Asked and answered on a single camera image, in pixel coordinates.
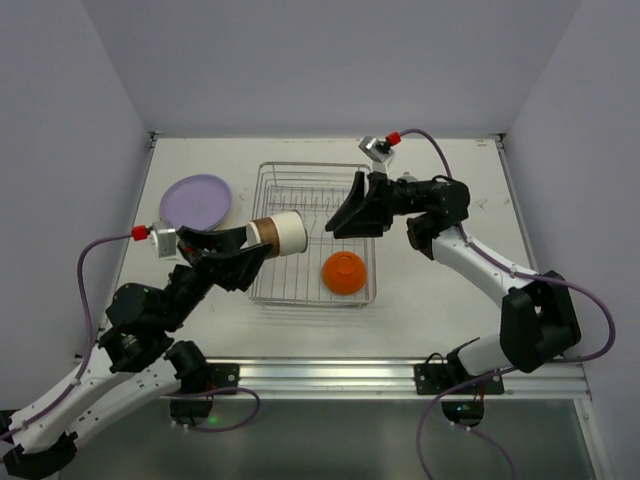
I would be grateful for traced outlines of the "purple plate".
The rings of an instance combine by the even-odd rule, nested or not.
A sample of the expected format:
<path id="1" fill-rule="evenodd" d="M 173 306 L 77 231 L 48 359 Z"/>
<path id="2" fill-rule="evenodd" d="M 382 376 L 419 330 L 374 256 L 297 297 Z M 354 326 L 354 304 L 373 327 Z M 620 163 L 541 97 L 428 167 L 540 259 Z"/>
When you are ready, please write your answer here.
<path id="1" fill-rule="evenodd" d="M 188 227 L 211 230 L 220 225 L 231 210 L 230 186 L 219 176 L 197 174 L 171 185 L 163 194 L 160 219 L 176 230 Z"/>

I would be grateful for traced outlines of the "white brown cup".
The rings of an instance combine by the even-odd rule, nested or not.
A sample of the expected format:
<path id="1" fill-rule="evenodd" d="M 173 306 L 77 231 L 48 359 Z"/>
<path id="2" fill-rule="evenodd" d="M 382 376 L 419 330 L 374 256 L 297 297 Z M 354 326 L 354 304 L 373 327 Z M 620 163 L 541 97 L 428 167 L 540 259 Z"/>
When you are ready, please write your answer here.
<path id="1" fill-rule="evenodd" d="M 302 254 L 308 248 L 308 233 L 300 213 L 296 210 L 254 219 L 246 224 L 246 243 L 270 245 L 268 259 Z"/>

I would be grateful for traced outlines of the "orange bowl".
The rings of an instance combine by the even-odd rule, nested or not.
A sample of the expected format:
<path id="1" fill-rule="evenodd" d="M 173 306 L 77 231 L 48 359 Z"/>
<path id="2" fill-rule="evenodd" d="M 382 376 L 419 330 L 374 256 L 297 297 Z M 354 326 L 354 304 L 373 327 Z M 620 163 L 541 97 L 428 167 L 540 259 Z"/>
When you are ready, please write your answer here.
<path id="1" fill-rule="evenodd" d="M 352 295 L 366 284 L 367 269 L 364 261 L 350 251 L 339 251 L 324 262 L 321 277 L 324 285 L 333 293 Z"/>

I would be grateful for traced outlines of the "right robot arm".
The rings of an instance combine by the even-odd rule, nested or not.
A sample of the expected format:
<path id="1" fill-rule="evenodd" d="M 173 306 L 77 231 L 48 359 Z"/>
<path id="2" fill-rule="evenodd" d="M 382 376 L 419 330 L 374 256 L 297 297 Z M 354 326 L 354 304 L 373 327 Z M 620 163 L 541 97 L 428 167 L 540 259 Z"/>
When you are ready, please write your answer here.
<path id="1" fill-rule="evenodd" d="M 336 239 L 379 238 L 404 216 L 414 250 L 456 271 L 499 307 L 497 334 L 447 354 L 446 374 L 454 384 L 502 369 L 531 373 L 581 339 L 564 278 L 510 263 L 464 234 L 469 204 L 468 187 L 451 177 L 392 180 L 358 172 L 325 225 Z"/>

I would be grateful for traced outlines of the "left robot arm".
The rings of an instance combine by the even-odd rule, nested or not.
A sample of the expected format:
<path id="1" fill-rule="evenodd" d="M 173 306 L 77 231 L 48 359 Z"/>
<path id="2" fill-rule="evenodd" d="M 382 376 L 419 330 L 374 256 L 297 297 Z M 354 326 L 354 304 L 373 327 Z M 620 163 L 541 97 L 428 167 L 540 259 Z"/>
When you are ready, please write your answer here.
<path id="1" fill-rule="evenodd" d="M 170 335 L 212 287 L 247 290 L 275 247 L 250 242 L 243 227 L 204 232 L 157 222 L 127 236 L 150 239 L 159 257 L 179 253 L 186 262 L 163 289 L 119 287 L 106 310 L 111 327 L 89 338 L 81 364 L 30 405 L 2 411 L 1 439 L 12 448 L 1 462 L 11 476 L 50 477 L 95 433 L 155 398 L 202 399 L 209 406 L 216 396 L 242 390 L 237 380 L 214 373 L 194 342 Z"/>

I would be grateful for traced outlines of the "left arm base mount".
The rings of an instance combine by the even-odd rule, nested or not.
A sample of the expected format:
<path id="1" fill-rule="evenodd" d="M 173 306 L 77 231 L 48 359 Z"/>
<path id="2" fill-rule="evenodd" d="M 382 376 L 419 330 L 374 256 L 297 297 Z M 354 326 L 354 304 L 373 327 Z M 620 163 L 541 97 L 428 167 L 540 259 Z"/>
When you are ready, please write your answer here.
<path id="1" fill-rule="evenodd" d="M 185 394 L 203 393 L 217 388 L 238 385 L 240 366 L 237 363 L 208 363 L 180 381 L 180 389 L 171 396 L 169 414 L 180 424 L 199 425 L 213 408 L 212 398 L 182 398 Z"/>

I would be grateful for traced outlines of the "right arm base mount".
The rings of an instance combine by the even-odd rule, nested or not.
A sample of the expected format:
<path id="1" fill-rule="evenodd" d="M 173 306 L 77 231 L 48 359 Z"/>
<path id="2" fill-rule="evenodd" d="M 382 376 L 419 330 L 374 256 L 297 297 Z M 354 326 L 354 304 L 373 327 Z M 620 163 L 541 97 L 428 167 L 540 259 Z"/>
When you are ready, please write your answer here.
<path id="1" fill-rule="evenodd" d="M 443 356 L 431 354 L 424 362 L 413 366 L 413 380 L 417 395 L 437 395 L 460 383 L 469 381 L 462 366 L 454 360 L 452 354 Z M 505 392 L 502 378 L 494 375 L 483 382 L 476 382 L 457 392 L 468 395 L 468 400 L 442 401 L 440 407 L 444 416 L 451 422 L 464 427 L 476 427 L 484 418 L 485 397 L 502 395 Z"/>

